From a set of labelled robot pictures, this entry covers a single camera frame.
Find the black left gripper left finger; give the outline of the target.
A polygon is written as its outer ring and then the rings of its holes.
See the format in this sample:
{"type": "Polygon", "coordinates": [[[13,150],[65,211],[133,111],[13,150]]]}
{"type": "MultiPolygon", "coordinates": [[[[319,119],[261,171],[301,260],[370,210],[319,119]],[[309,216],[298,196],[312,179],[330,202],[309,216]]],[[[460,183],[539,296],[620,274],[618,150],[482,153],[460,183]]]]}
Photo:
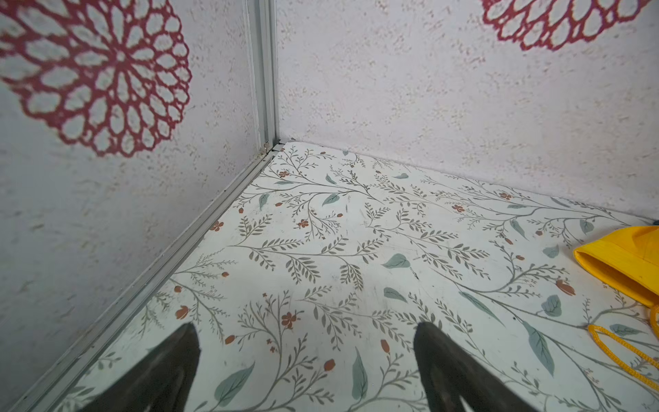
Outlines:
{"type": "Polygon", "coordinates": [[[196,327],[183,324],[82,409],[87,412],[183,411],[201,348],[196,327]]]}

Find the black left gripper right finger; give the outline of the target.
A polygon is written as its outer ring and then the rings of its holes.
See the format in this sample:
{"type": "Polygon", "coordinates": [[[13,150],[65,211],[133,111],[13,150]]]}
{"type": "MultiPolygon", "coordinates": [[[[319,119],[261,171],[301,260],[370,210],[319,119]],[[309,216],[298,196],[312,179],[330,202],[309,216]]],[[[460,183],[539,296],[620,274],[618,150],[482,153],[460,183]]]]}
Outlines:
{"type": "Polygon", "coordinates": [[[431,411],[532,411],[438,326],[417,325],[414,353],[431,411]]]}

